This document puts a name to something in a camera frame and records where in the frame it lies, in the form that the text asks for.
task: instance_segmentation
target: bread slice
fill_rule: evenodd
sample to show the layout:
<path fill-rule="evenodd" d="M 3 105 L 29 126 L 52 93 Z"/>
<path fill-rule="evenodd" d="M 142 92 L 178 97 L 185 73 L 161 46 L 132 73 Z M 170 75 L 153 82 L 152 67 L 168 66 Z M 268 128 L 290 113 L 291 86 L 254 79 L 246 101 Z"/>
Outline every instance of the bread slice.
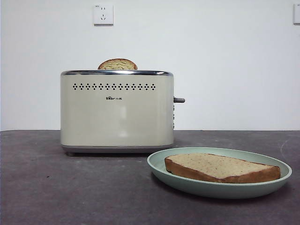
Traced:
<path fill-rule="evenodd" d="M 190 153 L 165 158 L 172 174 L 219 183 L 258 183 L 280 178 L 278 166 L 206 153 Z"/>
<path fill-rule="evenodd" d="M 101 63 L 98 69 L 104 70 L 136 70 L 137 66 L 134 62 L 127 59 L 111 59 Z"/>

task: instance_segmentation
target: pale green plate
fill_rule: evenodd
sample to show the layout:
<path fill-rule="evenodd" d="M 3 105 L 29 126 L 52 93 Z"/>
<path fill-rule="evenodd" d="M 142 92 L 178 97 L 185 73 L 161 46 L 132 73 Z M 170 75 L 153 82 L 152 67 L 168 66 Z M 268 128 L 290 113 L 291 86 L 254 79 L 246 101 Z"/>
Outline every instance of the pale green plate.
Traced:
<path fill-rule="evenodd" d="M 165 157 L 196 152 L 240 158 L 267 165 L 277 165 L 280 167 L 281 178 L 273 181 L 248 184 L 215 183 L 176 176 L 165 169 Z M 220 148 L 189 147 L 167 149 L 151 154 L 147 158 L 147 162 L 154 175 L 165 184 L 187 193 L 212 198 L 241 199 L 267 195 L 282 187 L 292 174 L 290 166 L 278 159 L 247 151 Z"/>

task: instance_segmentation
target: brand logo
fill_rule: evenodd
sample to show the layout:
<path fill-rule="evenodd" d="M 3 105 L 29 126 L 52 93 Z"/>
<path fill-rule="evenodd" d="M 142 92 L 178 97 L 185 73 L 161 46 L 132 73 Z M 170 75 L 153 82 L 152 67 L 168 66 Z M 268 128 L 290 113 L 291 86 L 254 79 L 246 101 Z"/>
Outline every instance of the brand logo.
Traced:
<path fill-rule="evenodd" d="M 122 97 L 111 97 L 111 96 L 108 96 L 108 97 L 105 97 L 106 100 L 123 100 Z"/>

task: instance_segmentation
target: toaster lever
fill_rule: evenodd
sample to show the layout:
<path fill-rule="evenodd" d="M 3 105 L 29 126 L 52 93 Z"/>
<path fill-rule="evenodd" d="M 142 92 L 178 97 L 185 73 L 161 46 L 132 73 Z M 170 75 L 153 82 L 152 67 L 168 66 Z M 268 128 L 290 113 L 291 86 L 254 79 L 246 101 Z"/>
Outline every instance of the toaster lever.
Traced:
<path fill-rule="evenodd" d="M 184 98 L 180 97 L 174 97 L 173 102 L 174 103 L 184 103 L 186 100 Z"/>

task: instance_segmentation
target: cream toaster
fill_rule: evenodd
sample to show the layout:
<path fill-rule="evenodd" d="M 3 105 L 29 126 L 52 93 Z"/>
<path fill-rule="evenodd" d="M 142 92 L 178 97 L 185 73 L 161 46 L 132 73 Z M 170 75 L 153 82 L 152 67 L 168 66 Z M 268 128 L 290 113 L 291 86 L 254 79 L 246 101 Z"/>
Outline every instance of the cream toaster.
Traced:
<path fill-rule="evenodd" d="M 73 153 L 145 153 L 173 144 L 173 74 L 73 70 L 60 76 L 61 146 Z"/>

